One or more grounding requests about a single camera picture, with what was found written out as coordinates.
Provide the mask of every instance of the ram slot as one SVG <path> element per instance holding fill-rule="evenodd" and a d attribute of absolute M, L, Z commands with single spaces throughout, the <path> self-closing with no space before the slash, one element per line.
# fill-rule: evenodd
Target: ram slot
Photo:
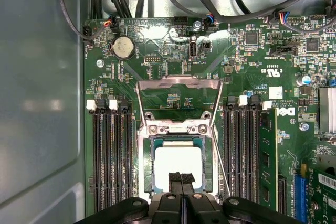
<path fill-rule="evenodd" d="M 251 201 L 256 203 L 259 201 L 259 117 L 259 107 L 252 107 L 249 113 Z"/>
<path fill-rule="evenodd" d="M 100 206 L 101 210 L 107 208 L 107 200 L 106 200 L 106 175 L 105 175 L 105 165 L 106 165 L 106 139 L 107 136 L 107 122 L 106 115 L 100 115 L 100 138 L 99 138 L 99 153 L 100 153 L 100 179 L 101 179 L 101 190 L 100 190 Z"/>
<path fill-rule="evenodd" d="M 125 122 L 125 188 L 126 188 L 126 198 L 132 197 L 132 182 L 133 182 L 133 157 L 132 157 L 132 115 L 124 115 Z"/>
<path fill-rule="evenodd" d="M 252 158 L 252 150 L 251 150 L 251 136 L 250 136 L 250 128 L 249 128 L 249 120 L 250 120 L 250 108 L 251 106 L 246 106 L 245 111 L 245 185 L 246 185 L 246 199 L 251 200 L 251 193 L 253 191 L 253 185 L 251 182 L 252 171 L 251 171 L 251 158 Z"/>
<path fill-rule="evenodd" d="M 113 139 L 113 153 L 114 157 L 114 178 L 115 178 L 115 201 L 116 203 L 122 201 L 122 127 L 121 115 L 115 114 L 112 117 L 112 139 Z"/>
<path fill-rule="evenodd" d="M 106 201 L 107 206 L 110 207 L 114 204 L 114 193 L 112 190 L 112 115 L 111 113 L 106 114 L 106 167 L 105 167 L 105 178 L 106 178 Z"/>
<path fill-rule="evenodd" d="M 95 212 L 100 211 L 100 114 L 93 115 L 93 181 L 94 181 L 94 203 Z"/>
<path fill-rule="evenodd" d="M 235 188 L 232 191 L 232 195 L 239 196 L 240 191 L 240 163 L 241 163 L 241 145 L 239 141 L 239 110 L 234 111 L 233 117 L 233 126 L 234 126 L 234 134 L 233 134 L 233 145 L 234 145 L 234 153 L 235 153 L 235 161 L 234 161 L 234 168 L 235 168 Z"/>
<path fill-rule="evenodd" d="M 229 183 L 229 186 L 231 185 L 231 172 L 230 172 L 230 137 L 229 137 L 229 118 L 230 118 L 230 112 L 227 110 L 227 108 L 224 110 L 223 114 L 223 165 L 224 170 L 226 173 L 226 178 Z M 228 198 L 228 193 L 226 187 L 224 187 L 223 191 L 223 198 Z"/>
<path fill-rule="evenodd" d="M 246 107 L 241 107 L 239 110 L 239 117 L 238 117 L 238 160 L 239 160 L 239 197 L 246 198 Z"/>

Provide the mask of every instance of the green circuit board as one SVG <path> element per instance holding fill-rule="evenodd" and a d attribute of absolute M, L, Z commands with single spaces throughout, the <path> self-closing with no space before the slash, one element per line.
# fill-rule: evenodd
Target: green circuit board
<path fill-rule="evenodd" d="M 89 20 L 86 29 L 97 31 L 104 21 Z M 201 22 L 201 29 L 193 27 L 195 21 Z M 305 29 L 318 28 L 325 22 L 322 16 L 288 18 L 288 23 Z M 108 106 L 109 100 L 118 100 L 119 107 L 127 108 L 127 114 L 115 117 L 86 113 L 87 215 L 125 197 L 143 193 L 139 192 L 140 188 L 156 193 L 150 186 L 154 160 L 148 141 L 141 156 L 145 181 L 139 181 L 137 135 L 142 118 L 136 83 L 161 80 L 171 75 L 191 75 L 198 80 L 220 80 L 223 83 L 218 109 L 213 116 L 232 194 L 295 218 L 295 176 L 300 173 L 301 165 L 313 169 L 317 154 L 335 155 L 336 151 L 333 145 L 324 141 L 333 134 L 319 130 L 318 111 L 319 88 L 329 87 L 331 81 L 336 80 L 335 25 L 320 33 L 298 34 L 278 22 L 270 22 L 268 18 L 239 24 L 214 23 L 209 28 L 205 27 L 204 20 L 198 18 L 172 17 L 118 19 L 117 30 L 106 28 L 85 46 L 86 101 L 95 100 L 97 104 L 104 100 L 103 106 Z M 134 44 L 134 55 L 130 59 L 120 60 L 113 51 L 113 42 L 119 36 L 129 37 Z M 196 54 L 192 57 L 191 41 L 196 43 Z M 309 83 L 302 84 L 303 76 L 310 77 Z M 259 103 L 247 105 L 243 111 L 245 105 L 239 105 L 239 96 L 246 95 L 250 99 L 252 94 Z M 140 91 L 144 113 L 152 113 L 155 119 L 172 121 L 201 118 L 204 112 L 214 109 L 217 95 L 218 89 L 188 88 L 184 84 Z M 108 126 L 102 120 L 108 120 Z M 119 131 L 115 126 L 117 121 L 123 139 L 120 145 L 113 141 L 104 142 L 102 131 L 107 137 L 118 139 L 113 135 L 114 130 Z M 309 129 L 303 131 L 303 123 Z M 212 146 L 207 144 L 207 139 L 203 142 L 205 157 L 206 150 Z M 244 149 L 237 160 L 229 160 L 229 154 L 240 150 L 240 146 Z M 114 159 L 114 153 L 120 159 Z M 249 163 L 242 163 L 246 158 Z M 128 168 L 117 174 L 116 162 Z M 115 177 L 109 173 L 102 175 L 107 169 L 130 188 L 109 183 Z M 214 171 L 206 173 L 207 179 L 202 186 L 203 191 L 217 195 L 221 201 L 227 195 L 219 166 L 217 170 L 218 186 L 214 187 L 210 179 Z M 260 174 L 266 175 L 259 180 L 256 177 Z M 106 196 L 106 188 L 115 190 L 119 187 L 121 193 L 118 196 L 115 192 Z"/>

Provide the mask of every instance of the chip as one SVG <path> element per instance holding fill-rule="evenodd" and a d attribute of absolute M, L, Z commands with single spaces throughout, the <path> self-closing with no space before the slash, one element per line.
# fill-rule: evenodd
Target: chip
<path fill-rule="evenodd" d="M 307 38 L 306 39 L 306 51 L 318 52 L 320 45 L 320 38 Z"/>
<path fill-rule="evenodd" d="M 232 66 L 225 66 L 224 67 L 224 72 L 225 73 L 232 73 L 233 72 L 233 67 Z"/>
<path fill-rule="evenodd" d="M 266 187 L 262 187 L 262 196 L 265 201 L 269 202 L 269 190 Z"/>
<path fill-rule="evenodd" d="M 306 86 L 301 87 L 301 94 L 303 95 L 312 94 L 312 92 L 313 92 L 312 87 L 306 87 Z"/>
<path fill-rule="evenodd" d="M 245 33 L 245 44 L 247 45 L 258 44 L 258 34 L 254 31 Z"/>
<path fill-rule="evenodd" d="M 267 167 L 269 167 L 269 155 L 267 154 L 267 153 L 265 153 L 265 152 L 263 152 L 262 153 L 263 155 L 263 159 L 262 159 L 262 163 L 263 163 L 263 165 L 265 165 L 265 166 L 267 166 Z"/>

